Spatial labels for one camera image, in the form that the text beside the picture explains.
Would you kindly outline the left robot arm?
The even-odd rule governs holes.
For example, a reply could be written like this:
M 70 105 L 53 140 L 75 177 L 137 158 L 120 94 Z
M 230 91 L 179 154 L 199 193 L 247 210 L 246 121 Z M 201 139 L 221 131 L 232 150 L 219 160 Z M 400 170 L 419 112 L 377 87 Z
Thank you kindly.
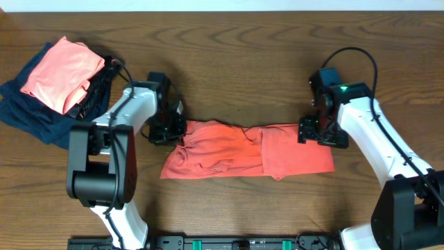
M 135 135 L 147 126 L 146 139 L 171 145 L 185 134 L 181 100 L 169 101 L 170 79 L 151 72 L 131 80 L 109 111 L 78 122 L 69 135 L 67 194 L 101 218 L 110 236 L 70 239 L 68 249 L 148 249 L 148 224 L 133 197 L 137 186 Z

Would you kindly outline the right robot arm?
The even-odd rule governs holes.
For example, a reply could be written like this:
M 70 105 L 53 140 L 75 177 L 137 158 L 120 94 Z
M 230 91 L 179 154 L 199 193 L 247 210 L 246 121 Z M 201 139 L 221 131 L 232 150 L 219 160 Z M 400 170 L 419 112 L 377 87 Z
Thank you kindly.
M 382 187 L 370 222 L 339 231 L 330 249 L 422 249 L 443 244 L 443 172 L 421 159 L 382 112 L 365 83 L 342 83 L 333 67 L 312 74 L 315 115 L 298 141 L 345 149 L 353 139 Z

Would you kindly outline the red printed t-shirt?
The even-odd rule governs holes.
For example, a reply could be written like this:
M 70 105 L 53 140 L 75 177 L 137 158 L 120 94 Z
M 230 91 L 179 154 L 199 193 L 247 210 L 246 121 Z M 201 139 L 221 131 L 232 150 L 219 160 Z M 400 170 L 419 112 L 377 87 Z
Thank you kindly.
M 297 124 L 244 128 L 188 121 L 185 136 L 161 171 L 166 179 L 287 176 L 335 170 L 329 147 L 298 142 Z

